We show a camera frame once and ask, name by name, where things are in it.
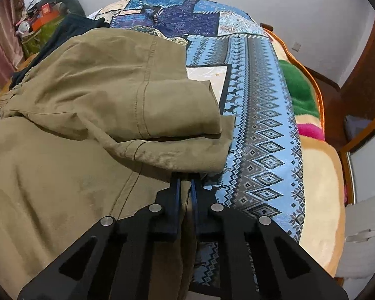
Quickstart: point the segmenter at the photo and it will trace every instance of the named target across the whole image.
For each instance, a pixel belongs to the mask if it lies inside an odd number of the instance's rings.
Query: power outlet
[[[300,47],[301,47],[302,45],[301,44],[299,44],[298,42],[295,42],[294,44],[293,44],[293,46],[292,46],[292,50],[293,51],[296,51],[296,52],[298,52],[298,51],[300,51]]]

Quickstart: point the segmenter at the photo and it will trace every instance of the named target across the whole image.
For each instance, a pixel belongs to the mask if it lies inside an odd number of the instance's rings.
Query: green blanket patch
[[[295,115],[312,115],[320,118],[317,104],[314,100],[312,87],[305,75],[293,64],[280,60],[279,65],[285,76]]]

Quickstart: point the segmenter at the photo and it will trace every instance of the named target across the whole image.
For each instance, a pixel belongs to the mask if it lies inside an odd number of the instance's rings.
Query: bedspread
[[[208,0],[122,0],[90,17],[186,46],[189,78],[210,80],[221,113],[236,116],[226,166],[205,185],[218,202],[253,218],[269,216],[300,242],[307,215],[302,147],[268,33],[242,10]],[[193,281],[219,286],[216,243],[200,244]]]

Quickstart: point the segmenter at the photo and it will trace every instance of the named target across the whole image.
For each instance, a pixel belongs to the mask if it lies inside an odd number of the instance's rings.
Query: pink curtain
[[[0,0],[0,91],[24,60],[14,29],[23,8],[24,0]]]

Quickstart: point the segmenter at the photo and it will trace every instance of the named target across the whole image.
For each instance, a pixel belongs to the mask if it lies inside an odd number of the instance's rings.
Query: silver screw
[[[151,212],[160,212],[161,209],[162,209],[162,207],[161,207],[160,204],[156,204],[156,203],[154,203],[154,204],[151,204],[151,205],[149,206],[149,210],[150,210]]]
[[[258,219],[258,221],[260,221],[260,223],[263,224],[263,225],[265,225],[265,226],[270,225],[271,222],[272,222],[271,219],[268,216],[265,216],[265,215],[261,216]]]
[[[105,216],[100,220],[101,225],[105,227],[112,225],[113,222],[114,219],[111,216]]]
[[[211,205],[211,210],[213,210],[214,212],[221,212],[223,209],[224,206],[222,204],[214,203],[213,205]]]

